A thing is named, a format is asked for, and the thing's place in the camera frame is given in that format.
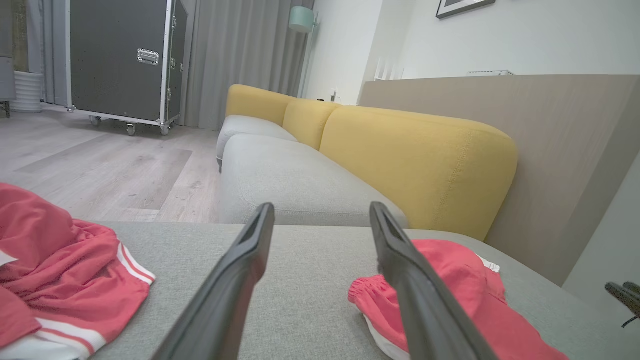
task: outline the picture frame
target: picture frame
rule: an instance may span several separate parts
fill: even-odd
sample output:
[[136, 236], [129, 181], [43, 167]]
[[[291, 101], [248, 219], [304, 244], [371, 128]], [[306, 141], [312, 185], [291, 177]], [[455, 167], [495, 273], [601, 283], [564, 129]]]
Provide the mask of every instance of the picture frame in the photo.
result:
[[495, 0], [440, 0], [436, 17], [444, 19], [457, 13], [495, 3]]

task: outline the teal lamp shade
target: teal lamp shade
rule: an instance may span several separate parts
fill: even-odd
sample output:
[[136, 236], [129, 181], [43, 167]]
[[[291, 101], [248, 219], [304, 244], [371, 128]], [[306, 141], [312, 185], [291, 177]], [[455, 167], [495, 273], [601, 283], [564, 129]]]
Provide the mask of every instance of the teal lamp shade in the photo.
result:
[[314, 29], [314, 12], [304, 6], [294, 6], [289, 16], [289, 27], [300, 33], [310, 33]]

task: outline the road case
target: road case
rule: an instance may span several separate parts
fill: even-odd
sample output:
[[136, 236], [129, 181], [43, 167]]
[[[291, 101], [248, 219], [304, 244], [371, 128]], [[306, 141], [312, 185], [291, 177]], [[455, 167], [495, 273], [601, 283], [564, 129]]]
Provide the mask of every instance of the road case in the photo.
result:
[[66, 0], [67, 111], [159, 126], [180, 117], [187, 12], [180, 0]]

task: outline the white wall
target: white wall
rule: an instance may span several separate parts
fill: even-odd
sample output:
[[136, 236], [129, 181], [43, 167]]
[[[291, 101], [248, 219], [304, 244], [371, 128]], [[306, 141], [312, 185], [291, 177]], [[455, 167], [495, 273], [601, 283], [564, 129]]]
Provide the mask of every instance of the white wall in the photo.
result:
[[640, 74], [640, 1], [497, 0], [438, 20], [440, 0], [417, 0], [404, 78], [468, 71]]
[[[640, 155], [613, 198], [563, 289], [620, 325], [633, 314], [604, 290], [613, 281], [640, 284]], [[640, 332], [640, 323], [629, 328]]]
[[357, 103], [381, 6], [382, 0], [316, 0], [319, 26], [306, 98], [329, 101], [338, 88], [336, 102]]
[[409, 30], [409, 20], [415, 9], [415, 2], [416, 0], [383, 0], [362, 86], [367, 81], [373, 81], [379, 61], [388, 64], [389, 69], [395, 65], [396, 71], [401, 71], [400, 55]]

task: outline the white planter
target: white planter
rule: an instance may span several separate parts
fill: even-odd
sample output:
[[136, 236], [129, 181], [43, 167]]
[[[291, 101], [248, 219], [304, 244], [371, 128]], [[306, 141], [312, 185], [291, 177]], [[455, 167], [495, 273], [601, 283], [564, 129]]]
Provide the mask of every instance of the white planter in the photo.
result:
[[11, 111], [17, 113], [42, 112], [42, 74], [14, 71], [15, 100], [11, 101]]

